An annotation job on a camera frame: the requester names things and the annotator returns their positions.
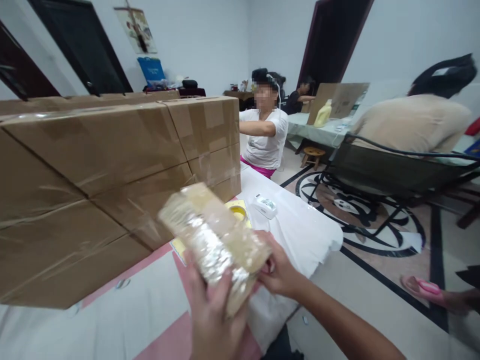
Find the door frame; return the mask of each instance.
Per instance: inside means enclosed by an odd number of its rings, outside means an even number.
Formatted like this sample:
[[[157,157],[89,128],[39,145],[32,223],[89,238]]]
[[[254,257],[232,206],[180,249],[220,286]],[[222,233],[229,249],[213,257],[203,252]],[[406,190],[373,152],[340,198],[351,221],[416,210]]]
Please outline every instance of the door frame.
[[[104,49],[110,58],[113,68],[115,69],[116,73],[118,74],[118,78],[120,79],[122,85],[124,86],[125,90],[127,90],[127,93],[132,93],[132,87],[130,86],[130,83],[127,79],[127,76],[125,75],[124,69],[120,65],[119,59],[117,57],[117,54],[115,54],[114,48],[112,47],[112,44],[110,43],[110,40],[105,33],[104,27],[102,26],[102,23],[100,22],[100,19],[97,15],[97,12],[95,11],[94,5],[90,1],[86,0],[48,0],[49,2],[52,3],[58,3],[60,5],[74,5],[74,6],[81,6],[84,8],[87,8],[91,10],[93,13],[93,21],[95,22],[95,25],[98,26],[101,31],[98,34],[98,37],[100,41],[102,42]],[[62,36],[62,33],[60,30],[57,28],[57,25],[55,24],[54,20],[51,18],[46,5],[43,3],[42,0],[28,0],[28,2],[31,4],[31,7],[33,10],[35,10],[36,14],[42,21],[42,23],[45,25],[46,29],[50,33],[51,37],[53,40],[55,40],[56,44],[60,48],[61,52],[63,55],[65,55],[67,61],[70,63],[71,67],[75,71],[75,73],[78,75],[80,78],[80,81],[83,83],[83,86],[88,90],[90,94],[100,96],[98,91],[94,88],[89,86],[88,84],[90,83],[90,79],[87,75],[87,73],[84,71],[82,68],[82,65],[80,62],[77,60],[75,54],[73,51],[70,50],[70,47],[67,43],[67,41],[64,39]]]
[[[36,96],[60,96],[60,93],[58,92],[58,90],[52,85],[50,80],[45,76],[42,70],[40,70],[37,64],[35,64],[32,58],[27,54],[25,49],[14,38],[12,33],[9,31],[9,29],[4,25],[4,23],[1,20],[0,20],[0,31],[3,31],[14,43],[14,45],[18,48],[18,50],[21,52],[21,55],[23,57],[22,60],[26,63],[24,65],[27,65],[28,67],[30,67],[31,70],[37,71],[37,74],[36,74],[37,78],[35,79],[35,81],[42,81],[42,83],[41,84],[39,83],[38,85],[44,89],[44,94],[39,95],[38,93],[36,93],[35,95]],[[17,87],[10,81],[9,78],[4,76],[4,74],[1,71],[0,71],[0,81],[2,81],[11,90],[11,92],[14,93],[19,99],[22,99],[24,101],[28,100],[29,97],[19,92]]]
[[[318,0],[315,3],[315,8],[313,10],[313,15],[311,17],[311,22],[310,22],[310,30],[308,32],[308,38],[306,40],[305,51],[303,53],[303,60],[301,61],[300,73],[299,73],[298,82],[297,82],[297,85],[296,85],[297,89],[300,87],[300,82],[302,81],[302,74],[304,73],[305,68],[307,66],[307,59],[309,59],[310,56],[311,56],[312,49],[311,49],[311,46],[309,46],[309,44],[313,40],[313,37],[315,36],[314,30],[315,30],[315,25],[316,25],[315,24],[315,19],[317,18],[317,13],[320,11],[322,6],[325,6],[330,1],[333,1],[333,0]],[[343,69],[342,69],[342,71],[340,73],[340,76],[339,76],[339,79],[337,81],[338,83],[340,83],[342,81],[342,79],[345,75],[345,71],[347,71],[347,67],[350,63],[350,59],[352,58],[352,55],[354,53],[355,46],[357,46],[357,42],[358,42],[360,34],[362,33],[362,30],[364,28],[365,22],[367,21],[367,17],[369,16],[369,13],[370,13],[370,10],[372,8],[373,3],[374,3],[374,0],[369,0],[368,1],[368,5],[365,9],[365,13],[363,14],[363,17],[361,19],[361,23],[360,23],[360,25],[359,25],[359,27],[356,31],[355,39],[353,40],[353,42],[351,44],[351,47],[350,47],[350,50],[348,52],[348,55],[345,58],[345,63],[343,65]]]

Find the yellow bottle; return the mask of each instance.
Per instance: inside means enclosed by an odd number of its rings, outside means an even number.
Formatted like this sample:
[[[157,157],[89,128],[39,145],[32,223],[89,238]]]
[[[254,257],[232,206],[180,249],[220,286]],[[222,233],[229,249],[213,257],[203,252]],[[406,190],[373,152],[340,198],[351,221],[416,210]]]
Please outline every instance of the yellow bottle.
[[[313,124],[316,128],[324,127],[327,121],[330,118],[330,113],[332,112],[332,99],[328,99],[326,104],[318,111],[318,114]]]

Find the beige sweater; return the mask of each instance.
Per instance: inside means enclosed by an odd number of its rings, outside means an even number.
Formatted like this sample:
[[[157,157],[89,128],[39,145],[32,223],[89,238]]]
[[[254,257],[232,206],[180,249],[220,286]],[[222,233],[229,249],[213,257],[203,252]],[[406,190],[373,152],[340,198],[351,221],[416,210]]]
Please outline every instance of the beige sweater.
[[[350,132],[396,150],[450,153],[471,116],[465,106],[444,97],[414,95],[372,106]],[[380,150],[362,140],[353,144]]]

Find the black floor border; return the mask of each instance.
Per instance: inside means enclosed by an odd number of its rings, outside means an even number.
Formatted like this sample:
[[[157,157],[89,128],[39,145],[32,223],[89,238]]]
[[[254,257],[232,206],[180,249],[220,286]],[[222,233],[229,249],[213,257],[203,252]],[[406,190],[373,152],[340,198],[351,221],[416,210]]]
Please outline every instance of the black floor border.
[[[313,165],[307,166],[303,170],[296,173],[294,176],[283,182],[280,186],[285,188],[294,180],[305,174]],[[445,271],[443,260],[442,247],[442,223],[440,208],[436,205],[429,204],[431,208],[430,216],[430,281],[437,284],[441,289],[445,289]],[[367,273],[372,275],[375,279],[405,300],[408,304],[417,309],[420,313],[426,316],[430,321],[436,324],[440,329],[449,333],[448,312],[445,308],[436,304],[430,303],[430,307],[425,306],[422,302],[410,295],[407,291],[402,289],[396,283],[391,281],[374,267],[363,261],[353,252],[342,246],[340,252],[352,260],[355,264],[360,266]]]
[[[440,289],[445,289],[445,269],[444,269],[444,250],[442,245],[442,219],[440,208],[429,204],[431,208],[430,222],[430,281],[437,284]],[[442,306],[430,303],[430,312],[432,319],[447,333],[449,329],[449,315],[447,309]]]
[[[289,178],[288,180],[285,180],[284,182],[282,182],[280,184],[280,186],[282,188],[286,187],[287,185],[291,184],[295,179],[298,179],[300,176],[302,176],[303,174],[305,174],[308,170],[310,170],[311,168],[313,168],[313,164],[311,165],[308,165],[306,168],[300,170],[299,172],[297,172],[295,175],[293,175],[291,178]]]

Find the small wooden stool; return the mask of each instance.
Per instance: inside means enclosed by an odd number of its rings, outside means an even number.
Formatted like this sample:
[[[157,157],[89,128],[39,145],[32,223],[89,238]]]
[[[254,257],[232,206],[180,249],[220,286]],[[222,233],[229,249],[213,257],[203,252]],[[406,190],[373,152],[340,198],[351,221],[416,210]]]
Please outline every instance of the small wooden stool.
[[[316,147],[309,146],[303,149],[305,152],[305,156],[303,157],[303,160],[301,161],[301,168],[303,168],[306,164],[315,164],[313,166],[313,170],[317,171],[317,168],[319,167],[319,162],[320,158],[322,155],[325,154],[325,151],[320,150]],[[314,157],[315,160],[309,160],[309,157]]]

